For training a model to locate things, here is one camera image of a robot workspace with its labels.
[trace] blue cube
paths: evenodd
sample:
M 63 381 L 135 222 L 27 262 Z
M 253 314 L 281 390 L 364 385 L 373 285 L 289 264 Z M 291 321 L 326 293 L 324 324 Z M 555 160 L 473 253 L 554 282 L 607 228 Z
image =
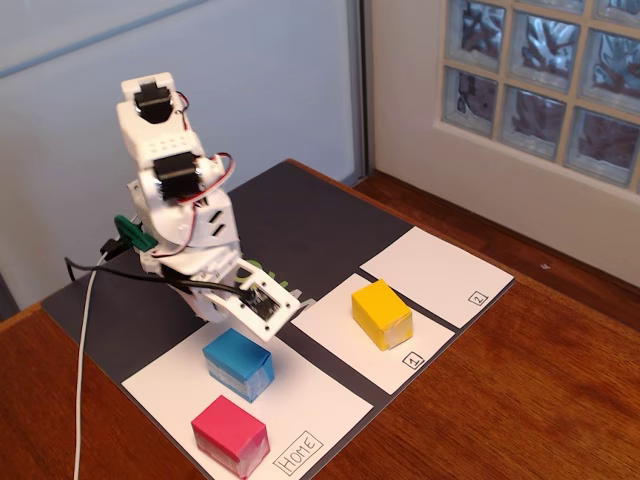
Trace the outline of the blue cube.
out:
M 271 353 L 230 328 L 202 349 L 213 378 L 248 402 L 274 379 Z

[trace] white paper sheet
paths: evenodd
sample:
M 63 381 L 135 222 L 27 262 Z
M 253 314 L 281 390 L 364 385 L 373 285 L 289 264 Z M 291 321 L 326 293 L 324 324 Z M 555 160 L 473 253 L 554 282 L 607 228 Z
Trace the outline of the white paper sheet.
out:
M 271 452 L 249 479 L 298 479 L 362 419 L 371 405 L 279 339 L 260 342 L 234 323 L 233 328 L 269 350 L 273 358 L 275 380 L 252 404 L 248 403 L 209 375 L 202 354 L 202 348 L 228 327 L 206 324 L 125 380 L 123 386 L 213 478 L 237 480 L 198 449 L 191 428 L 191 420 L 224 395 L 267 426 Z
M 391 395 L 453 337 L 453 332 L 412 311 L 413 337 L 381 351 L 351 316 L 351 294 L 367 285 L 368 280 L 351 275 L 293 324 Z
M 417 227 L 362 269 L 459 328 L 513 280 L 499 268 Z

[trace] white robotic arm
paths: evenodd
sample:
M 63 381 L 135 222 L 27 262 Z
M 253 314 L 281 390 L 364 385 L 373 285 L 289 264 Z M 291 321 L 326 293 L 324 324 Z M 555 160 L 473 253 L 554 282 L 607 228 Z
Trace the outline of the white robotic arm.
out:
M 220 322 L 231 314 L 269 340 L 300 303 L 242 259 L 231 200 L 222 189 L 233 173 L 233 159 L 205 155 L 186 116 L 188 101 L 169 73 L 127 80 L 122 90 L 118 119 L 138 170 L 129 191 L 145 232 L 158 241 L 153 249 L 137 250 L 142 268 L 163 277 L 252 290 L 249 301 L 228 292 L 176 289 L 204 320 Z

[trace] red box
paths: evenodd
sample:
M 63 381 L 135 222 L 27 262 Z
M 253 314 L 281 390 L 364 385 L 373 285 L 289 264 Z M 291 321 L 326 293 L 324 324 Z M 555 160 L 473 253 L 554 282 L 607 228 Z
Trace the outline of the red box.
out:
M 191 422 L 198 448 L 240 478 L 269 453 L 267 427 L 220 395 Z

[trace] yellow box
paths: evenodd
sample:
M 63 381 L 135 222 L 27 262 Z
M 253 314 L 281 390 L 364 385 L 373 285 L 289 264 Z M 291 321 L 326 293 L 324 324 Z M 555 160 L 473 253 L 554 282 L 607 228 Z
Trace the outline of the yellow box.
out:
M 380 350 L 413 336 L 411 309 L 384 282 L 378 280 L 351 294 L 352 315 Z

